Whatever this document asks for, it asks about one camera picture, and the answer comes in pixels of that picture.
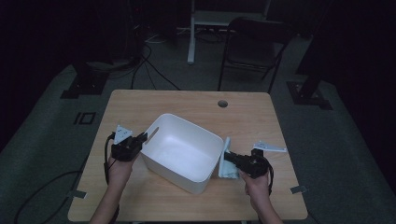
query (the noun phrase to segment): white container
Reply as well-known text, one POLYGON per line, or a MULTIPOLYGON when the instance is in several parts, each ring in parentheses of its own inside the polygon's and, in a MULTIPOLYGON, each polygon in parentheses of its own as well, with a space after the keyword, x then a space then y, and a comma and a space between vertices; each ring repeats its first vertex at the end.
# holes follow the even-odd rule
POLYGON ((159 116, 147 133, 141 150, 147 167, 190 193, 202 193, 218 163, 223 140, 172 114, 159 116))

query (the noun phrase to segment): chair seat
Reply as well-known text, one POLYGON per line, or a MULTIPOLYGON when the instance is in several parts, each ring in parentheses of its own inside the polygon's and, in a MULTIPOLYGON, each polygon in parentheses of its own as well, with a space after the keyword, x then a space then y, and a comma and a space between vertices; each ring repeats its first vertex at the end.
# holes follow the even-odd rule
POLYGON ((276 51, 273 43, 252 41, 243 35, 233 35, 229 39, 227 61, 249 66, 273 67, 276 51))

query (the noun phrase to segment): table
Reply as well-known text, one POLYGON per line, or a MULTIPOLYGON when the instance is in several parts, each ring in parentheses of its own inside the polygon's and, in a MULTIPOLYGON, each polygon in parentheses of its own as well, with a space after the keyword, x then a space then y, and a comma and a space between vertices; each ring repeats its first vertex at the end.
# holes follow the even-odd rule
POLYGON ((270 4, 271 0, 266 0, 264 2, 262 13, 205 11, 195 10, 195 0, 191 0, 191 32, 187 63, 193 64, 195 61, 195 25, 228 26, 228 24, 237 17, 250 17, 258 20, 265 20, 270 4))
MULTIPOLYGON (((189 120, 225 139, 231 151, 250 154, 259 141, 285 147, 270 96, 261 92, 222 91, 113 91, 78 184, 85 199, 74 198, 68 217, 88 221, 106 190, 103 169, 106 138, 117 125, 144 132, 161 114, 189 120), (228 102, 223 108, 219 100, 228 102)), ((271 201, 282 219, 304 219, 307 211, 288 152, 264 151, 274 167, 271 201)), ((215 169, 205 191, 193 195, 151 172, 139 156, 120 201, 119 221, 220 221, 257 220, 245 195, 242 179, 222 179, 215 169)))

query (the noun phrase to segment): person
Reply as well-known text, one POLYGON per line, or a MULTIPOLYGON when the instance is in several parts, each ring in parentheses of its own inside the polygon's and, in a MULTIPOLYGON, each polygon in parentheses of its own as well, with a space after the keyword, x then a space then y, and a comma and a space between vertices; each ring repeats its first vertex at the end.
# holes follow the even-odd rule
MULTIPOLYGON (((110 155, 108 159, 108 164, 111 164, 108 170, 108 186, 92 215, 91 224, 108 224, 112 220, 118 209, 122 192, 131 176, 132 165, 137 157, 138 155, 132 161, 115 161, 110 155)), ((283 223, 269 198, 268 173, 256 179, 240 170, 239 174, 246 183, 245 193, 250 196, 251 206, 257 212, 259 219, 266 224, 283 223)))

